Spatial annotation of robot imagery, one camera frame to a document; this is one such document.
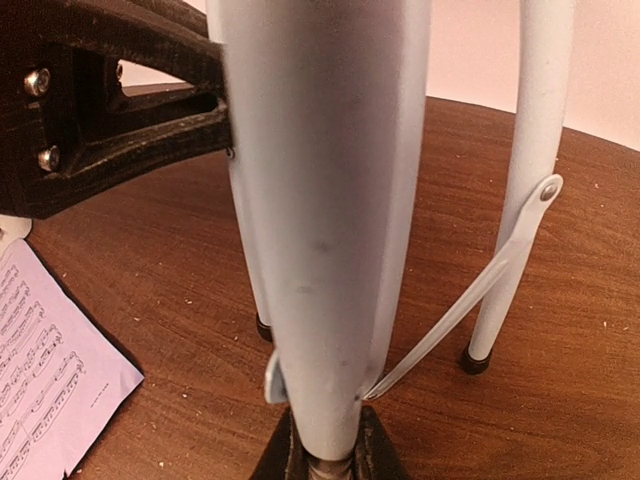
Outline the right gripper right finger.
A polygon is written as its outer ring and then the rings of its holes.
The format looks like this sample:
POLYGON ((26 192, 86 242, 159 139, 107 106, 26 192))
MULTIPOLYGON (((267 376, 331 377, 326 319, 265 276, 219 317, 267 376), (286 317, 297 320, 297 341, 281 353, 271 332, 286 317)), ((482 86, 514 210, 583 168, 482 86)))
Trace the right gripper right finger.
POLYGON ((361 409, 352 470, 354 479, 410 479, 386 429, 371 406, 361 409))

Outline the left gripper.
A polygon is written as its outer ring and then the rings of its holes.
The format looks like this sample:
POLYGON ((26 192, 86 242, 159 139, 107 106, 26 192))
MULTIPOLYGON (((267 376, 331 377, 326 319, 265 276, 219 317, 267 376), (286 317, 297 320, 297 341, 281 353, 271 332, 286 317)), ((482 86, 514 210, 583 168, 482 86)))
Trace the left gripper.
POLYGON ((221 47, 185 1, 1 3, 1 212, 47 218, 98 192, 232 144, 229 110, 114 136, 119 60, 223 98, 221 47))

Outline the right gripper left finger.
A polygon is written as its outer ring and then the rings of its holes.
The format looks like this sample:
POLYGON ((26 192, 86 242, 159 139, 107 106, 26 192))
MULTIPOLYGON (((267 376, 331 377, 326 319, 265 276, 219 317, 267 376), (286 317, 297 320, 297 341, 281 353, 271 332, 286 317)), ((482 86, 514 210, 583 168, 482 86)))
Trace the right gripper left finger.
POLYGON ((249 479, 309 479, 309 459, 290 407, 284 410, 249 479))

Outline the white music stand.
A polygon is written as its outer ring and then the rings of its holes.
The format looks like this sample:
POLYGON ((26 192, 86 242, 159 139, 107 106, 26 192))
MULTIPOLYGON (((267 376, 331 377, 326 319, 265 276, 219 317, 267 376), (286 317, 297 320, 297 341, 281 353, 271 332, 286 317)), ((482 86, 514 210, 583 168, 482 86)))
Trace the white music stand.
POLYGON ((343 462, 361 406, 383 395, 472 309, 481 371, 539 223, 562 188, 575 5, 520 5, 515 131, 496 250, 391 371, 426 99, 426 1, 210 1, 223 48, 233 198, 251 286, 275 351, 265 396, 290 405, 306 451, 343 462))

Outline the purple sheet music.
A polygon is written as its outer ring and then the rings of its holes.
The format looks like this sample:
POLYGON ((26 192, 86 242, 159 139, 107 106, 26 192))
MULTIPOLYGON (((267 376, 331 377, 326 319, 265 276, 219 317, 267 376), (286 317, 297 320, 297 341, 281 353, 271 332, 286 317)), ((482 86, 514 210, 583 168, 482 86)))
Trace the purple sheet music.
POLYGON ((64 293, 30 246, 1 259, 1 476, 61 479, 142 373, 64 293))

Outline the white metronome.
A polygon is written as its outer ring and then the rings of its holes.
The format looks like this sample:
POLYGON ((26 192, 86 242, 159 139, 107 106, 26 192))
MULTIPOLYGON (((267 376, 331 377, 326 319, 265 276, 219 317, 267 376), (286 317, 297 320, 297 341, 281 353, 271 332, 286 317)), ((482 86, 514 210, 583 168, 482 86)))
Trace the white metronome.
POLYGON ((33 222, 30 218, 0 215, 0 251, 5 250, 18 239, 25 239, 31 232, 33 222))

